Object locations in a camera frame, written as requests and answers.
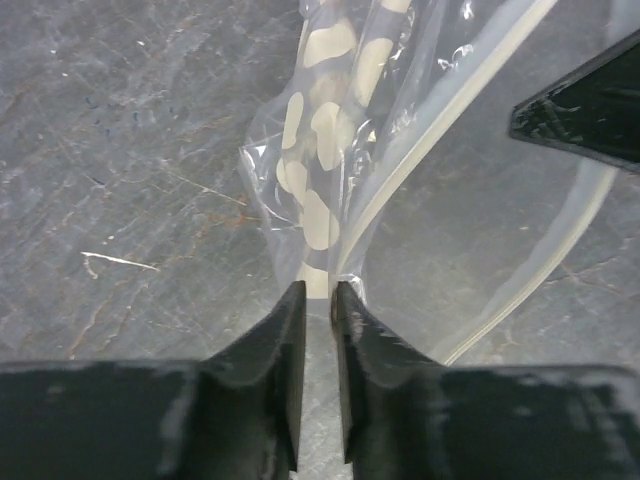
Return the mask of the clear polka dot zip bag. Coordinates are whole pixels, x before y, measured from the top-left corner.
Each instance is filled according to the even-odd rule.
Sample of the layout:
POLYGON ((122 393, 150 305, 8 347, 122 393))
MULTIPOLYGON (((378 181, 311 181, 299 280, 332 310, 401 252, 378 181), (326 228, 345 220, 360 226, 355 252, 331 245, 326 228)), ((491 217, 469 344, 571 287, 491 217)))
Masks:
POLYGON ((334 285, 451 364, 558 267, 616 170, 511 139, 514 107, 639 25, 632 1, 304 1, 240 169, 281 287, 334 285))

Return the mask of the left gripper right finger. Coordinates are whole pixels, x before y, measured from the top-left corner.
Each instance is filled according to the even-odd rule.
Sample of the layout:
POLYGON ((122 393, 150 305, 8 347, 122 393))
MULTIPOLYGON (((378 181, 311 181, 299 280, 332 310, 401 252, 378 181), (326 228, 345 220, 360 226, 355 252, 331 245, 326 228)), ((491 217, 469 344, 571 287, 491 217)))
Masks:
POLYGON ((344 459, 357 479, 635 479, 639 378, 611 365, 446 366, 332 296, 344 459))

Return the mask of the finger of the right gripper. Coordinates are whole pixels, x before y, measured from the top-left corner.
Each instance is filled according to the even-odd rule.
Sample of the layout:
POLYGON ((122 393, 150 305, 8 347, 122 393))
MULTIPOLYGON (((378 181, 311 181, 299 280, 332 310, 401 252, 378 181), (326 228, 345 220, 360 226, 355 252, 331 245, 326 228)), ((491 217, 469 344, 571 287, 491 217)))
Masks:
POLYGON ((513 139, 639 171, 639 32, 514 107, 513 139))

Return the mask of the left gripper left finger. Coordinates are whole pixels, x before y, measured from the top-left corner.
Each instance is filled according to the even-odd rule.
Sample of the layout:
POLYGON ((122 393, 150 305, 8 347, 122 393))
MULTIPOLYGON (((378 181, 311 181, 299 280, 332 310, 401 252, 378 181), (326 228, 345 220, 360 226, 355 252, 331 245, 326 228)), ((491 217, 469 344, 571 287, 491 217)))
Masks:
POLYGON ((286 479, 298 468, 306 288, 207 359, 1 367, 5 479, 286 479))

